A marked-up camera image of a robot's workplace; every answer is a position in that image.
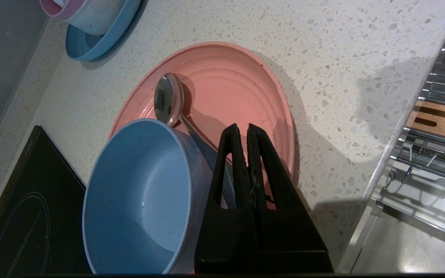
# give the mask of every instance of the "white bowl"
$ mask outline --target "white bowl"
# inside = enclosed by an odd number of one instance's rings
[[[85,33],[102,36],[113,25],[126,0],[85,0],[65,21]]]

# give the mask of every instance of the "metal spoon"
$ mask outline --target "metal spoon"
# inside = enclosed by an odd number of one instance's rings
[[[156,118],[166,123],[169,127],[173,127],[180,120],[195,141],[196,145],[203,154],[207,164],[214,172],[216,167],[217,150],[212,147],[205,139],[198,134],[191,123],[183,115],[184,91],[180,78],[173,73],[164,74],[157,83],[154,94],[154,112]],[[222,196],[228,208],[236,208],[233,187],[233,166],[226,161],[224,169],[224,181],[222,185]]]

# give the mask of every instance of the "induction cooktop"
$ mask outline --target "induction cooktop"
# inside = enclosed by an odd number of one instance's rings
[[[0,197],[0,277],[92,273],[82,240],[84,195],[36,125]]]

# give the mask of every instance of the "wooden cutting board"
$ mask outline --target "wooden cutting board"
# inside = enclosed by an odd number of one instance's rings
[[[415,117],[411,128],[430,132],[445,137],[445,105],[433,102],[423,102],[422,106],[415,107],[411,117]]]

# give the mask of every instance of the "speckled white countertop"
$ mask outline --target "speckled white countertop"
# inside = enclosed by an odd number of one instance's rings
[[[444,39],[445,0],[151,0],[108,58],[61,57],[14,162],[41,125],[88,181],[119,109],[152,67],[196,42],[233,42],[283,86],[298,136],[297,190],[336,264],[385,145]],[[0,186],[11,170],[0,173]]]

